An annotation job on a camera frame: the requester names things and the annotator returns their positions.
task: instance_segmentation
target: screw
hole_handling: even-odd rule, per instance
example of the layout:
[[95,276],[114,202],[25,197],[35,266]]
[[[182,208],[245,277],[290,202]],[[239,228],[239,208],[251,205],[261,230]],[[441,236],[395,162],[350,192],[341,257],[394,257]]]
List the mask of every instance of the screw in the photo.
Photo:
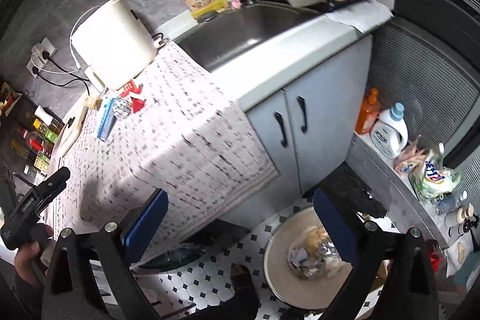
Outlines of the screw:
[[117,223],[107,223],[107,224],[105,225],[105,230],[106,230],[107,232],[113,232],[113,231],[115,231],[115,230],[117,229],[117,227],[118,227],[118,226],[117,226]]
[[60,236],[62,238],[67,238],[68,236],[70,236],[70,234],[71,234],[71,228],[62,229],[62,231],[60,232]]
[[367,231],[375,232],[378,228],[378,225],[377,225],[377,223],[375,223],[373,221],[366,221],[365,222],[365,228],[367,229]]
[[422,233],[420,232],[420,229],[418,229],[418,228],[412,228],[412,229],[410,229],[410,234],[411,234],[414,238],[419,238]]

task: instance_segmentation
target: white detergent bottle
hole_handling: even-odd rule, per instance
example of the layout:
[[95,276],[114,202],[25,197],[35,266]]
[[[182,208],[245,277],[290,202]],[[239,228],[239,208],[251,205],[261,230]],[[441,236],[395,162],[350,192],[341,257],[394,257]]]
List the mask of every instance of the white detergent bottle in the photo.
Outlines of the white detergent bottle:
[[396,158],[409,141],[403,119],[404,110],[403,105],[398,102],[392,108],[383,110],[370,131],[371,141],[387,158]]

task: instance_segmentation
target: orange bottle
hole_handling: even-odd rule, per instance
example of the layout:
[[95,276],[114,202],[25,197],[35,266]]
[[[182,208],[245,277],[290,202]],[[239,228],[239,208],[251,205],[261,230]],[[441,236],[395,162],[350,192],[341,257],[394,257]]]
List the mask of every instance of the orange bottle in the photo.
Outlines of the orange bottle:
[[380,102],[378,102],[377,97],[378,90],[371,88],[368,96],[363,99],[355,126],[355,132],[359,135],[370,132],[371,127],[375,124],[378,113],[380,112]]

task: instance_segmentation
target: cabinet door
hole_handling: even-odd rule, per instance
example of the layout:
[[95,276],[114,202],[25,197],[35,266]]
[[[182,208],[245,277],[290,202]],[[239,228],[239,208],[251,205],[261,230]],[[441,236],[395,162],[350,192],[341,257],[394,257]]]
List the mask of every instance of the cabinet door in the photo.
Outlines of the cabinet door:
[[367,36],[285,88],[302,193],[345,160],[370,56],[371,36]]
[[291,205],[301,193],[284,92],[264,100],[247,116],[280,175],[221,220],[252,229]]

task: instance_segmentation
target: kitchen sink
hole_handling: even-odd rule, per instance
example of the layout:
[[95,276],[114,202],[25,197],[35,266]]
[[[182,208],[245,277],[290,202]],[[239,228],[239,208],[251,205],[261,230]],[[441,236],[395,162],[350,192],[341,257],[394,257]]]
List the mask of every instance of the kitchen sink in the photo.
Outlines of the kitchen sink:
[[175,42],[208,72],[319,13],[260,2],[227,10],[183,33]]

